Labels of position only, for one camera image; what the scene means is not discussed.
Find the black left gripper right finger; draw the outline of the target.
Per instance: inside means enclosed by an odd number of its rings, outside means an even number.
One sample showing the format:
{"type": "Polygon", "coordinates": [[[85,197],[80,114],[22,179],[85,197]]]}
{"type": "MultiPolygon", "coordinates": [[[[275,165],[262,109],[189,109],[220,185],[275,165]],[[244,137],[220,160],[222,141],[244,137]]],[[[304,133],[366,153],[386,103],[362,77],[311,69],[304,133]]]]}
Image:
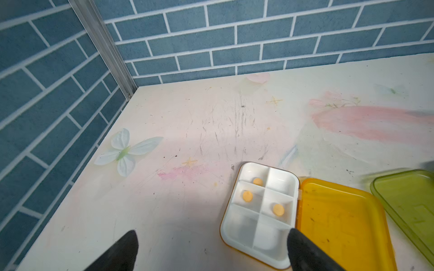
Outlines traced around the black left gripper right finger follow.
{"type": "Polygon", "coordinates": [[[293,271],[344,271],[344,268],[295,228],[289,231],[287,249],[293,271]]]}

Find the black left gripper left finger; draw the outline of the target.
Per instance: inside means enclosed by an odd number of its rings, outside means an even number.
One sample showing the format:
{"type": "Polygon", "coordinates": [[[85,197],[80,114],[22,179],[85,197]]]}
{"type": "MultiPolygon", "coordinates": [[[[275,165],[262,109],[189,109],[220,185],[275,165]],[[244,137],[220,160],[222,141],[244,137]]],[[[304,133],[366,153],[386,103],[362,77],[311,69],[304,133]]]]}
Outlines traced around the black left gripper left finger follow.
{"type": "Polygon", "coordinates": [[[85,271],[133,271],[139,250],[135,230],[125,233],[85,271]]]}

